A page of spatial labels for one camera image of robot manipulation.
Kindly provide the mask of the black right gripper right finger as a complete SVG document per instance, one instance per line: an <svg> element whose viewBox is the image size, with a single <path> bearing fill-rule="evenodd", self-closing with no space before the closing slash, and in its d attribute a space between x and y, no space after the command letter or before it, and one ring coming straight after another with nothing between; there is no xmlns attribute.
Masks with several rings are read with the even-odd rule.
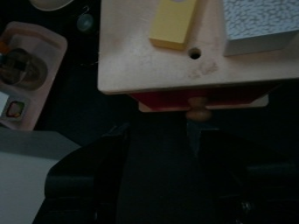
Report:
<svg viewBox="0 0 299 224"><path fill-rule="evenodd" d="M276 150L187 122L219 224L299 224L299 164Z"/></svg>

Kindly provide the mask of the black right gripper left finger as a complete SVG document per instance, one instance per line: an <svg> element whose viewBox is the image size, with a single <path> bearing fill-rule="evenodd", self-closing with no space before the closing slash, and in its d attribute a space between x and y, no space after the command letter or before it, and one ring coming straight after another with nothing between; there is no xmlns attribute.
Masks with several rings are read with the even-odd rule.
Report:
<svg viewBox="0 0 299 224"><path fill-rule="evenodd" d="M49 169L32 224L116 224L129 125L116 126Z"/></svg>

